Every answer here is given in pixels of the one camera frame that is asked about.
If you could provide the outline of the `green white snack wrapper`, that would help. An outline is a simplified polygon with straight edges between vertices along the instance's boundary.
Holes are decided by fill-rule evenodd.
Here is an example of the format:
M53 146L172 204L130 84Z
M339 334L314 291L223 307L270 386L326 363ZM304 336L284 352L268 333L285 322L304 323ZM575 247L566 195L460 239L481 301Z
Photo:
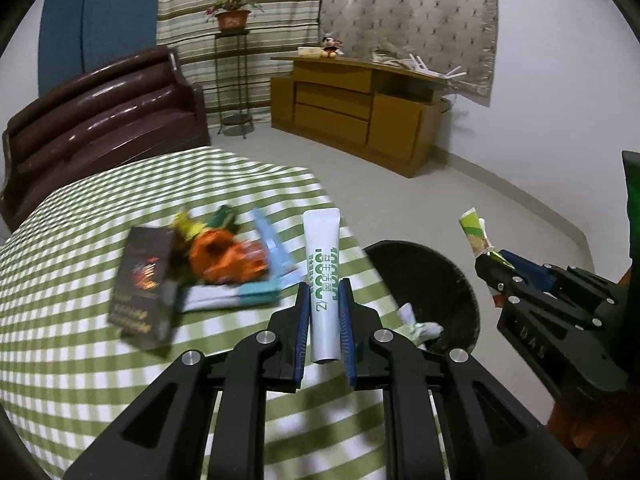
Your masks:
M459 218L459 224L475 257L489 254L495 250L495 246L491 244L486 233L485 221L480 218L475 208L465 211Z

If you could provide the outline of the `dark cigarette box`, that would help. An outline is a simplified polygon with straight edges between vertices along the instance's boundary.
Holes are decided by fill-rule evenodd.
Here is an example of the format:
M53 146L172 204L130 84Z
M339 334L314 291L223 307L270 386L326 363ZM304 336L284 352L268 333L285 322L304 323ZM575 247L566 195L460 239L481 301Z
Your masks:
M170 341L178 284L170 276L175 233L130 229L108 306L107 321L133 346L155 350Z

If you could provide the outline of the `white teal tube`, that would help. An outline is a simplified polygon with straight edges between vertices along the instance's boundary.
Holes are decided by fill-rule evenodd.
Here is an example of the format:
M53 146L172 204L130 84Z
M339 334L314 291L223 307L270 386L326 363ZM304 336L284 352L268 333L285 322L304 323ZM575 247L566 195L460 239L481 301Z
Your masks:
M177 307L181 313L237 309L272 304L278 299L278 282L273 280L242 285L193 285L181 293Z

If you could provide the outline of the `orange plastic bag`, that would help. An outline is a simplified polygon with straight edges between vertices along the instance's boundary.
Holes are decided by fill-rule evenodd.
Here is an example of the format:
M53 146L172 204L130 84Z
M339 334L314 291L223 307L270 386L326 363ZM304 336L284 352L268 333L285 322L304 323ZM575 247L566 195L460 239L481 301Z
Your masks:
M269 270L261 242L239 242L225 229L207 228L189 250L191 271L212 284L244 284L256 281Z

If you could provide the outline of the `light blue sachet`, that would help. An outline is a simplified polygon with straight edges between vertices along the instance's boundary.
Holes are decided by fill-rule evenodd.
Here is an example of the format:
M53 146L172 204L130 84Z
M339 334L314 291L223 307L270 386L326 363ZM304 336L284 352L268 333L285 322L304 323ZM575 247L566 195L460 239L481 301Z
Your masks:
M267 254L270 281L276 282L280 290L297 285L303 279L302 274L285 248L280 235L259 209L252 209L250 218L254 222L262 247Z

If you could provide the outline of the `yellow snack wrapper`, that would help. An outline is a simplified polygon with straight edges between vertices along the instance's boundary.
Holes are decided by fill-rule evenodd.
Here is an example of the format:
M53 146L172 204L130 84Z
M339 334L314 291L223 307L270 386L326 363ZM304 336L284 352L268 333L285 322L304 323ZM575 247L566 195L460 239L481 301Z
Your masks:
M186 210L179 211L171 222L171 229L184 244L191 244L206 228L204 222L192 219Z

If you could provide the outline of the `dark green yellow bottle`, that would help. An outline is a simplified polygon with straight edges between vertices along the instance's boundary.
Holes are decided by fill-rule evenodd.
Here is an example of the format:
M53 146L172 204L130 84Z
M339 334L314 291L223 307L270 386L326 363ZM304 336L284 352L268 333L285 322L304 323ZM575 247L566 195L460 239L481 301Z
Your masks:
M224 204L214 212L206 222L206 226L211 229L226 230L235 234L238 232L236 218L238 218L238 211L233 206Z

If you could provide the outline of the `white green lettered tube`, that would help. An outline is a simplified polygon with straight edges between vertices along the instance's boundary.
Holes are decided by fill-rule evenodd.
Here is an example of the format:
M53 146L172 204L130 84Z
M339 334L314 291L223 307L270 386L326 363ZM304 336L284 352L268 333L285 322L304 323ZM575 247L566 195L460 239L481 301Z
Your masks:
M341 356L338 318L340 223L337 208L303 213L307 284L311 300L311 361L336 361Z

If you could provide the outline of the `black round trash bin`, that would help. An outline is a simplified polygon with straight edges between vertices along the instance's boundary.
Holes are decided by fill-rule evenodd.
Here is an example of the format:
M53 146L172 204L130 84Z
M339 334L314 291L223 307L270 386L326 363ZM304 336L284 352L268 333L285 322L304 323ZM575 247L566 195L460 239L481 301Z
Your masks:
M452 261L405 240L381 240L366 254L398 306L410 304L417 321L442 326L442 334L426 344L428 351L473 351L480 310L472 286Z

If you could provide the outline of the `white wrapper in bin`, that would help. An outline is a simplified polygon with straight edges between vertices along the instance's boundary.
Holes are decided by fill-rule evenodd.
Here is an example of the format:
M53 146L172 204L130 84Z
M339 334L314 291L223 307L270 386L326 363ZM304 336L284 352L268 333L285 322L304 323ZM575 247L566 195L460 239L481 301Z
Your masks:
M410 302L406 302L397 310L401 326L397 331L411 340L416 346L423 348L424 344L442 336L444 328L434 322L418 322Z

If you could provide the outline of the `wooden tv cabinet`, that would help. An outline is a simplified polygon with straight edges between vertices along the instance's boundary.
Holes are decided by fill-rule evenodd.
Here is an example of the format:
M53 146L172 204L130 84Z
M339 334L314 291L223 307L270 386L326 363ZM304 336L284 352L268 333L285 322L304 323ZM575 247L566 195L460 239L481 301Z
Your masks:
M442 121L446 81L349 58L279 55L291 73L270 81L271 125L411 178Z

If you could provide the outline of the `white wifi router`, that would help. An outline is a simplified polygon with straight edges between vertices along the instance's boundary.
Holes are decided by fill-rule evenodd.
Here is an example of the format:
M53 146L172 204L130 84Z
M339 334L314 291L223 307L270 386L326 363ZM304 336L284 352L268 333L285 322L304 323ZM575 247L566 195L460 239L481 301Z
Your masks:
M405 68L406 70L412 70L421 75L435 77L443 80L453 80L466 76L468 72L461 66L454 66L446 73L433 70L426 64L420 55L409 54L408 58L396 58L392 52L375 50L372 52L372 61L385 66L393 68Z

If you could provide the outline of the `black metal plant stand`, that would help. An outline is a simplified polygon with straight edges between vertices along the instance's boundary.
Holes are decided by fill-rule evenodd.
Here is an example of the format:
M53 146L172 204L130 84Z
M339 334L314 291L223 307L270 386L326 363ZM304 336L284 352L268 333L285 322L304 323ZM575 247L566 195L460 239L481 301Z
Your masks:
M243 139L254 126L248 99L248 36L246 29L216 32L214 36L217 133L239 128Z

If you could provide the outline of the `potted plant in red pot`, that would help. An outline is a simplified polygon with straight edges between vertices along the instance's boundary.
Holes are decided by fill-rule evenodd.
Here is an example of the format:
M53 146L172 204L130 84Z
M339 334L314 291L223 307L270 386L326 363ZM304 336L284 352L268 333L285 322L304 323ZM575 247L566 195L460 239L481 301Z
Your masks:
M262 11L253 0L217 0L205 10L206 21L215 20L221 32L240 32L246 29L248 16Z

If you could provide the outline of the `blue curtain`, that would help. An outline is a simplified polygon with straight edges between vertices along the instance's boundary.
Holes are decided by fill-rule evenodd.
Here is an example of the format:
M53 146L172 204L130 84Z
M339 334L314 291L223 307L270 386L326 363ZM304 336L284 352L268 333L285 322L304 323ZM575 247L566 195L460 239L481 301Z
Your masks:
M44 0L38 92L156 46L158 0Z

